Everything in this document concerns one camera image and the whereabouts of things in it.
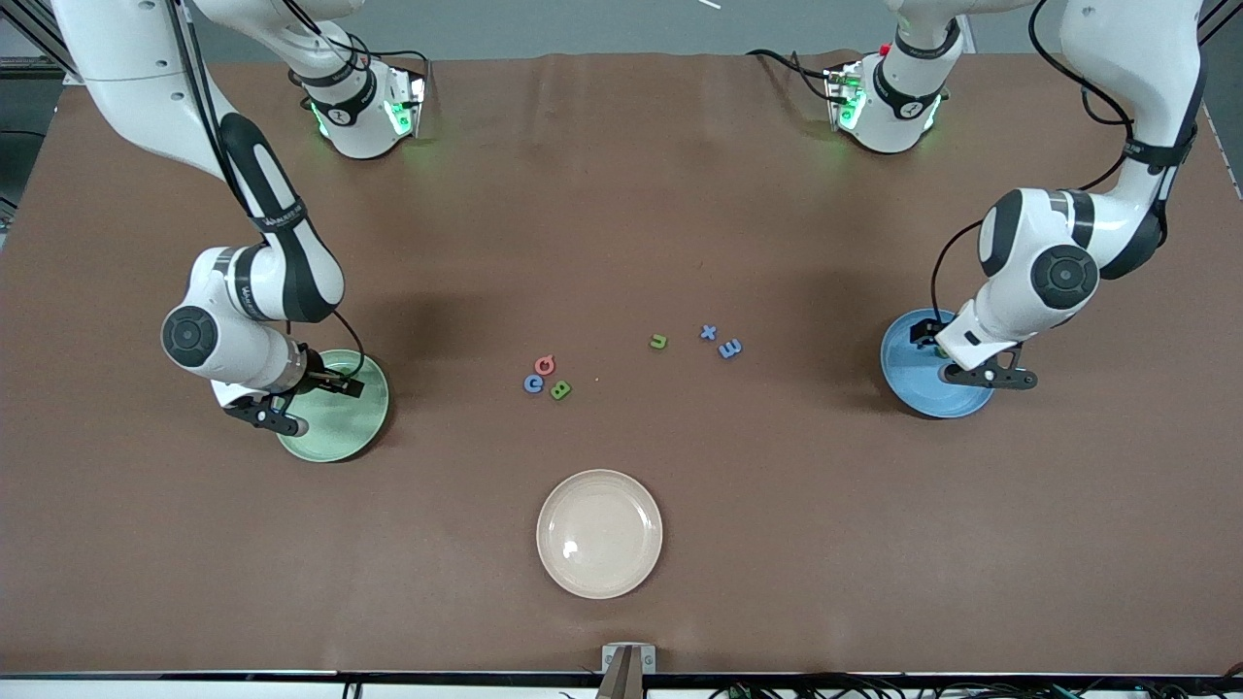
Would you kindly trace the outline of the beige plate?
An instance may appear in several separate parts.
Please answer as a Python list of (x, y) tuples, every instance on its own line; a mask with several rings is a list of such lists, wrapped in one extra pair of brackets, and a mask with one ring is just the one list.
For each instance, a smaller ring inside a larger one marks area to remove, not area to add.
[(536, 525), (546, 573), (585, 599), (614, 599), (653, 573), (664, 521), (653, 493), (635, 478), (590, 469), (566, 478), (546, 498)]

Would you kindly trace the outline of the white table edge rail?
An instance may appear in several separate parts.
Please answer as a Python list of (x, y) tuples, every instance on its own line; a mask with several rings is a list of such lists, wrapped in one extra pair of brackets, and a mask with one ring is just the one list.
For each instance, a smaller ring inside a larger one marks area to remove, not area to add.
[[(595, 699), (600, 670), (106, 670), (0, 674), (0, 699)], [(705, 672), (645, 699), (1243, 699), (1221, 674)]]

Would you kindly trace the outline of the grey metal mount bracket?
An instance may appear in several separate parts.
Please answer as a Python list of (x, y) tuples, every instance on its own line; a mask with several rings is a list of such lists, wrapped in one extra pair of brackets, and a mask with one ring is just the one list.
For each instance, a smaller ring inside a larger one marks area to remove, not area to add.
[(633, 660), (635, 664), (641, 667), (643, 674), (656, 674), (658, 673), (658, 653), (656, 646), (649, 646), (649, 643), (624, 641), (617, 643), (609, 643), (609, 646), (602, 647), (602, 669), (600, 672), (605, 674), (614, 659), (614, 655), (625, 650), (625, 648), (633, 648)]

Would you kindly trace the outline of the brown table cover sheet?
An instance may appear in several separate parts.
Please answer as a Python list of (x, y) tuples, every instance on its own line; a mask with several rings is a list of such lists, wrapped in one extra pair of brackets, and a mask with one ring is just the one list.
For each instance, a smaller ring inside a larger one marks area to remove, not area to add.
[[(1039, 386), (929, 420), (879, 346), (943, 243), (1122, 144), (1040, 58), (962, 58), (901, 155), (753, 57), (445, 62), (426, 139), (373, 162), (283, 68), (213, 71), (346, 270), (392, 415), (303, 463), (164, 357), (194, 257), (256, 233), (68, 88), (0, 251), (0, 670), (578, 670), (615, 641), (671, 672), (1243, 662), (1243, 201), (1208, 122), (1168, 243), (1023, 350)], [(536, 549), (590, 469), (664, 521), (614, 599)]]

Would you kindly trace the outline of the green plate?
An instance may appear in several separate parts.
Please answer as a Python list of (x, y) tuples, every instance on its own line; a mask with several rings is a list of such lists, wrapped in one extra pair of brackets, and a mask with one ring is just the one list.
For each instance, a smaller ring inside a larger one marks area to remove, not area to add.
[(390, 402), (385, 372), (367, 357), (353, 377), (360, 382), (359, 397), (316, 389), (295, 398), (291, 414), (308, 429), (277, 438), (287, 451), (310, 463), (337, 463), (359, 455), (382, 433)]

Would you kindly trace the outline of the aluminium frame post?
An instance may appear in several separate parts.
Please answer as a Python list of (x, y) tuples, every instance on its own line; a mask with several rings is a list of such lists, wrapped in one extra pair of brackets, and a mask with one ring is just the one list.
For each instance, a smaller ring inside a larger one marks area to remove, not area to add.
[(82, 85), (50, 0), (0, 0), (0, 80)]

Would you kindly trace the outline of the blue plate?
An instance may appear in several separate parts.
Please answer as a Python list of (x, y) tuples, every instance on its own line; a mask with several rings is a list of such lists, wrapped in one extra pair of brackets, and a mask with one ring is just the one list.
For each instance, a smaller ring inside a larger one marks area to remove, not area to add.
[(897, 316), (884, 333), (880, 346), (883, 376), (897, 399), (920, 415), (955, 419), (975, 415), (991, 400), (994, 391), (975, 386), (951, 386), (941, 381), (940, 371), (950, 363), (932, 352), (910, 345), (909, 328), (920, 318), (936, 317), (931, 307)]

